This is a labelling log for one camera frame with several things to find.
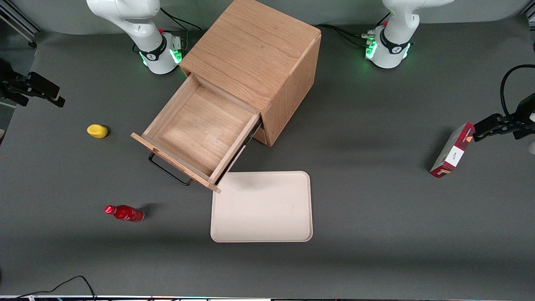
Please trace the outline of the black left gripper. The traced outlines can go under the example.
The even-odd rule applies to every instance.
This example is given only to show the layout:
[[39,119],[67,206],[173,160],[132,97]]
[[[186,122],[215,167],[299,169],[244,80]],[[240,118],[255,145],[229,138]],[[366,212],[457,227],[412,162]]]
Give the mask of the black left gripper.
[[505,135],[512,133],[516,140],[520,140],[535,131],[534,112],[535,94],[526,97],[516,108],[514,113],[510,113],[506,106],[504,96],[501,97],[501,107],[506,114],[506,125],[503,125],[501,114],[492,114],[487,118],[474,124],[474,141],[479,142],[494,135]]

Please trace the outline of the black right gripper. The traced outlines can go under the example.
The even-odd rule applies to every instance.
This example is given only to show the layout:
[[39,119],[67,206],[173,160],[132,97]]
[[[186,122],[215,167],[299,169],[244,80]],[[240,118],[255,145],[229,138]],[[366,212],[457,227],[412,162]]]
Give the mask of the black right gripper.
[[2,99],[9,99],[21,105],[27,106],[32,93],[38,93],[56,107],[63,108],[65,99],[59,95],[59,86],[37,74],[29,72],[26,75],[19,74],[12,69],[11,64],[5,59],[0,59],[0,94]]

